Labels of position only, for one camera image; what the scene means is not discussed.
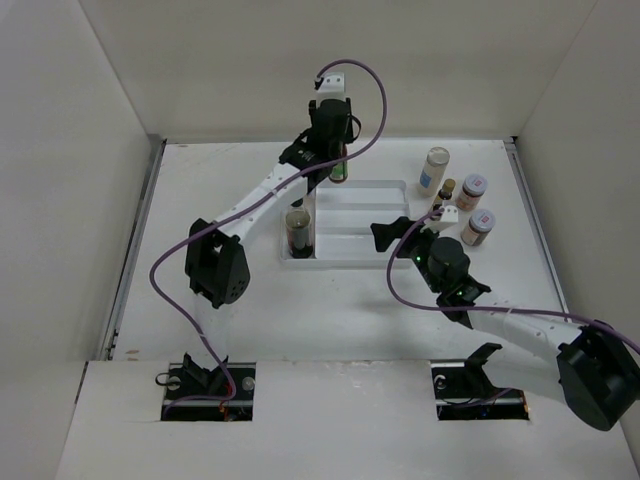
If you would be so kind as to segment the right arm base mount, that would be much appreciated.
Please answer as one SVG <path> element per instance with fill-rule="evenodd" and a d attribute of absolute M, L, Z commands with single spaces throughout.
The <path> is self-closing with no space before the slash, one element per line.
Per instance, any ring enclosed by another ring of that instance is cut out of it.
<path fill-rule="evenodd" d="M 464 361 L 431 364 L 436 415 L 441 421 L 529 420 L 524 393 L 493 386 Z"/>

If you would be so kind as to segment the glass bottle black cap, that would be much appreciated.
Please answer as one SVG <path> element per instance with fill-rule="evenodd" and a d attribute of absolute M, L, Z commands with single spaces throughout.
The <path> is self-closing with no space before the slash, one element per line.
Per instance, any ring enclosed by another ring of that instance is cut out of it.
<path fill-rule="evenodd" d="M 289 206 L 284 222 L 290 255 L 295 259 L 311 257 L 314 251 L 311 235 L 312 216 L 303 199 Z"/>

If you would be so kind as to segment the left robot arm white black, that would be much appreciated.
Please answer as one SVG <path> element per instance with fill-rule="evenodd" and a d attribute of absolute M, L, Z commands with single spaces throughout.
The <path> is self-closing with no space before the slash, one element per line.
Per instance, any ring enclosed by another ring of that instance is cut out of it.
<path fill-rule="evenodd" d="M 192 324 L 216 363 L 201 364 L 190 375 L 190 386 L 202 398 L 237 390 L 227 367 L 228 310 L 251 279 L 246 250 L 286 208 L 298 212 L 305 206 L 357 138 L 353 129 L 360 121 L 343 94 L 310 101 L 309 117 L 310 126 L 284 149 L 267 178 L 226 217 L 198 219 L 190 227 L 185 273 L 194 294 Z"/>

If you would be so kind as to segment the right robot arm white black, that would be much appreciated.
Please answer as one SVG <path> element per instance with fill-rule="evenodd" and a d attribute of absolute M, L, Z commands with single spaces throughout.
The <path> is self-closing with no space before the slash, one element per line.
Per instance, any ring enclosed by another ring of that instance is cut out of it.
<path fill-rule="evenodd" d="M 470 275 L 462 244 L 443 235 L 458 216 L 447 206 L 370 229 L 377 251 L 412 261 L 437 296 L 430 311 L 497 337 L 466 359 L 466 388 L 479 396 L 497 387 L 529 391 L 566 405 L 596 430 L 611 430 L 639 400 L 638 345 L 602 321 L 501 299 Z"/>

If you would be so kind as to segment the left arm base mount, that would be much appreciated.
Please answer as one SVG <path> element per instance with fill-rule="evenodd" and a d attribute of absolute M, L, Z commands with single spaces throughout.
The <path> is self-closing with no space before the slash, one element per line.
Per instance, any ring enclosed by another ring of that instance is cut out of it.
<path fill-rule="evenodd" d="M 246 422 L 253 418 L 257 365 L 228 363 L 229 376 L 219 366 L 198 365 L 189 354 L 180 364 L 156 375 L 163 389 L 160 419 L 167 422 Z"/>

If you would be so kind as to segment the yellow cap sauce bottle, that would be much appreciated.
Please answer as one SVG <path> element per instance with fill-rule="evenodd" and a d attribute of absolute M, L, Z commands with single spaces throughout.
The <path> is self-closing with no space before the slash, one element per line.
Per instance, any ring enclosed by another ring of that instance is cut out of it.
<path fill-rule="evenodd" d="M 347 155 L 348 155 L 348 147 L 346 144 L 343 144 L 339 158 L 344 158 Z M 335 183 L 335 184 L 340 184 L 345 182 L 348 178 L 348 162 L 342 161 L 334 165 L 332 167 L 331 173 L 328 178 L 332 183 Z"/>

